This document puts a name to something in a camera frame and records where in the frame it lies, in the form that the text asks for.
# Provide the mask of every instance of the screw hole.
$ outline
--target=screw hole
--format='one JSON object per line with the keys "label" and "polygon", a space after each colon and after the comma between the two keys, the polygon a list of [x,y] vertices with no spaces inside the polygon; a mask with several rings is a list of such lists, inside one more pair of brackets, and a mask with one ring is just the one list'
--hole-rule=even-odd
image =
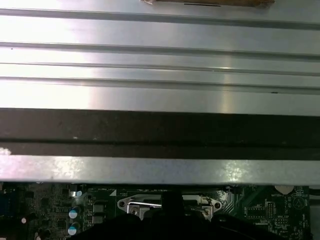
{"label": "screw hole", "polygon": [[216,209],[219,209],[219,208],[221,208],[221,204],[220,204],[219,202],[216,202],[216,203],[214,204],[214,207],[215,207]]}

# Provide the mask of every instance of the capacitor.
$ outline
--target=capacitor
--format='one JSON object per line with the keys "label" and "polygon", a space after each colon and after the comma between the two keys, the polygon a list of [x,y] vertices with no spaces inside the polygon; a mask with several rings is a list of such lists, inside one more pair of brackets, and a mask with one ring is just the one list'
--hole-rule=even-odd
{"label": "capacitor", "polygon": [[80,223],[78,222],[74,222],[72,223],[72,225],[69,227],[68,229],[68,234],[70,236],[75,235],[76,233],[78,233],[80,231]]}
{"label": "capacitor", "polygon": [[69,217],[71,219],[75,219],[79,216],[80,213],[81,213],[81,208],[79,206],[75,206],[69,211]]}
{"label": "capacitor", "polygon": [[35,219],[37,219],[37,215],[35,212],[32,212],[27,216],[21,218],[21,223],[22,224],[30,223],[32,220],[35,220]]}

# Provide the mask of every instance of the motherboard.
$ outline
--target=motherboard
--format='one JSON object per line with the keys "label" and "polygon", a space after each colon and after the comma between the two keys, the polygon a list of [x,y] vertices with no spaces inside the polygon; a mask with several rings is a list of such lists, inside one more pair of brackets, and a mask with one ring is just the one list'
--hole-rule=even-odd
{"label": "motherboard", "polygon": [[[161,207],[161,193],[167,190],[94,184],[2,183],[0,221],[6,224],[0,226],[0,238],[66,240],[125,213],[143,219],[150,208]],[[189,187],[181,192],[187,205],[208,220],[214,215],[228,214],[288,240],[310,240],[307,186],[285,191],[257,185]],[[15,224],[22,226],[18,235],[10,232],[10,225]]]}

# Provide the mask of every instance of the cardboard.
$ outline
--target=cardboard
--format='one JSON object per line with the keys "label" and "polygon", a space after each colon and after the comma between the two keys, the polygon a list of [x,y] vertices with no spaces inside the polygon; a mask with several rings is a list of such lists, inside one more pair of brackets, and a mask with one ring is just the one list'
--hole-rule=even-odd
{"label": "cardboard", "polygon": [[258,7],[273,4],[275,0],[146,0],[145,2],[175,2],[185,4],[208,4],[208,5],[229,5],[229,6],[244,6]]}

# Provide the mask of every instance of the metal panel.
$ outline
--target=metal panel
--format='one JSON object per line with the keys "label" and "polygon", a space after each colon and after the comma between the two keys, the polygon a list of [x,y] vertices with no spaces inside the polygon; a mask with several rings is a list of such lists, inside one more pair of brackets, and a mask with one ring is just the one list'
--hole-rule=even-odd
{"label": "metal panel", "polygon": [[29,182],[316,185],[320,175],[320,161],[2,156],[0,164],[2,180]]}
{"label": "metal panel", "polygon": [[320,115],[316,95],[43,83],[2,83],[0,86],[3,108]]}
{"label": "metal panel", "polygon": [[318,7],[2,1],[0,107],[317,116]]}
{"label": "metal panel", "polygon": [[0,16],[0,22],[0,40],[6,43],[320,54],[315,30],[298,34],[295,29],[24,16]]}

